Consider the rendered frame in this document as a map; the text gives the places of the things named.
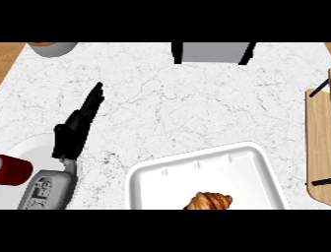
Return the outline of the brown croissant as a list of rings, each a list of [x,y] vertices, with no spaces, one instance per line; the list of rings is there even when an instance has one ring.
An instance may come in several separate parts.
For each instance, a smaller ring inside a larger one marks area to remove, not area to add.
[[[232,204],[232,197],[220,193],[199,192],[192,198],[184,210],[226,210]]]

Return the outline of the red can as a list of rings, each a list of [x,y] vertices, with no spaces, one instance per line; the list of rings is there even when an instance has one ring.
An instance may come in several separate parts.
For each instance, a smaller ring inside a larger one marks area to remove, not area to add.
[[[33,172],[32,163],[15,157],[0,155],[0,185],[21,185]]]

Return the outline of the white round plate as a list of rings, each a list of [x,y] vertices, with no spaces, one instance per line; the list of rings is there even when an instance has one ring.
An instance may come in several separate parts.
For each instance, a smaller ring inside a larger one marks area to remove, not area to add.
[[[0,210],[63,210],[78,181],[82,142],[32,136],[0,154]]]

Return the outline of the grey round bowl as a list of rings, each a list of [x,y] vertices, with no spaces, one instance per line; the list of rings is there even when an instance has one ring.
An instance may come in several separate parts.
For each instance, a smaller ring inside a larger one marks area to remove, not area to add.
[[[41,57],[58,57],[76,46],[76,42],[30,42],[29,46]]]

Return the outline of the white foam tray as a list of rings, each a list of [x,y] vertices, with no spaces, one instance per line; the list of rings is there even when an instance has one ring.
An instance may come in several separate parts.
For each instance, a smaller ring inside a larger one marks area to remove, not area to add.
[[[267,155],[252,142],[141,161],[128,170],[129,210],[180,210],[199,192],[230,196],[233,210],[289,207]]]

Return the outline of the wooden tiered shelf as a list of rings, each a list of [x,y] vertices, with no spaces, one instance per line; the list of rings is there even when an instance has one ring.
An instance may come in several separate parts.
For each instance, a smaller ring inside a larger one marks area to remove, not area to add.
[[[331,68],[328,78],[304,92],[306,191],[331,206]]]

